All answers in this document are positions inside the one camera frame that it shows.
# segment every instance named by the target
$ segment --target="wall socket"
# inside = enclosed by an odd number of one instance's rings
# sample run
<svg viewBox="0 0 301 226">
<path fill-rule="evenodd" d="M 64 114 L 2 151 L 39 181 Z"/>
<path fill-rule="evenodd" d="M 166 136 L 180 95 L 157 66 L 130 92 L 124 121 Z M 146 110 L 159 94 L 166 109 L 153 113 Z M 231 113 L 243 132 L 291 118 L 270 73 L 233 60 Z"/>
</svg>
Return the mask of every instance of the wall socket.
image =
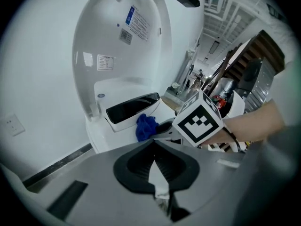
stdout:
<svg viewBox="0 0 301 226">
<path fill-rule="evenodd" d="M 25 131 L 24 127 L 22 126 L 15 114 L 9 115 L 1 119 L 0 124 L 12 136 L 19 135 L 20 133 Z"/>
</svg>

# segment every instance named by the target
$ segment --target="red object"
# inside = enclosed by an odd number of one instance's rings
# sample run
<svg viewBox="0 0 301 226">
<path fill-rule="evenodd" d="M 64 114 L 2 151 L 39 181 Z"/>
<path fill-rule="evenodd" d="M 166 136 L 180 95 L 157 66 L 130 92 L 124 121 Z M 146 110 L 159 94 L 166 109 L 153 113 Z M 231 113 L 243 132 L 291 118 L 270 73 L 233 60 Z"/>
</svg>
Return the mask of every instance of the red object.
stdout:
<svg viewBox="0 0 301 226">
<path fill-rule="evenodd" d="M 219 102 L 216 103 L 216 107 L 221 110 L 225 105 L 226 105 L 227 101 L 223 98 L 221 98 L 219 100 Z"/>
</svg>

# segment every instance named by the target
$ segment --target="white sleeve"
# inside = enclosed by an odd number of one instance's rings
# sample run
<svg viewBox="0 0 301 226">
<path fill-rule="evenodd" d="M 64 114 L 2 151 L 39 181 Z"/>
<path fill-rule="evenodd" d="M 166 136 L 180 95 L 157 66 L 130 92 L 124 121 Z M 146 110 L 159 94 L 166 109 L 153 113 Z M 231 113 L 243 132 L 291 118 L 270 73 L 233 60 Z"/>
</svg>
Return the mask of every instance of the white sleeve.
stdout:
<svg viewBox="0 0 301 226">
<path fill-rule="evenodd" d="M 301 60 L 287 64 L 274 77 L 267 101 L 273 99 L 286 126 L 301 124 Z"/>
</svg>

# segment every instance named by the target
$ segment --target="floor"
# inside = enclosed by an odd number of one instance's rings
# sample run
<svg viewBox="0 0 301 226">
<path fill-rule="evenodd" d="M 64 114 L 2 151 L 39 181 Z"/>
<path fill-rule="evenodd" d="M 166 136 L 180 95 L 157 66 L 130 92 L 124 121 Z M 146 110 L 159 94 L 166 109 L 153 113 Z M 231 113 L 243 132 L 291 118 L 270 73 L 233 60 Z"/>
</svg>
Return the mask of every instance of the floor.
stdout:
<svg viewBox="0 0 301 226">
<path fill-rule="evenodd" d="M 86 153 L 84 153 L 81 156 L 77 157 L 76 159 L 74 159 L 70 163 L 66 164 L 65 166 L 63 166 L 59 170 L 56 170 L 52 174 L 48 175 L 47 177 L 43 178 L 42 180 L 40 180 L 40 181 L 36 182 L 35 184 L 31 185 L 30 187 L 27 188 L 27 190 L 32 192 L 32 193 L 38 194 L 43 189 L 43 187 L 45 187 L 50 181 L 52 181 L 53 179 L 61 176 L 62 174 L 66 173 L 67 171 L 71 170 L 72 168 L 74 168 L 75 166 L 77 166 L 78 164 L 83 162 L 85 159 L 87 159 L 87 158 L 89 158 L 90 156 L 93 156 L 93 155 L 96 155 L 94 149 L 91 149 L 91 150 L 87 151 Z"/>
</svg>

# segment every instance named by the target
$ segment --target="blue rag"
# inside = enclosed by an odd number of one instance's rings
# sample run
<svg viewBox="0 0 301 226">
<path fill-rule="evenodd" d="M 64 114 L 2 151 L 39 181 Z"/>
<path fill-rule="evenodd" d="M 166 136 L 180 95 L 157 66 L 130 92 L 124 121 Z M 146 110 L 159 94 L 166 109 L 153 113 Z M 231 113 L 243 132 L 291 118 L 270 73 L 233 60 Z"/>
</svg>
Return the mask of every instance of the blue rag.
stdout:
<svg viewBox="0 0 301 226">
<path fill-rule="evenodd" d="M 145 141 L 152 135 L 156 135 L 156 127 L 159 125 L 155 121 L 156 117 L 142 114 L 137 120 L 136 137 L 138 141 Z"/>
</svg>

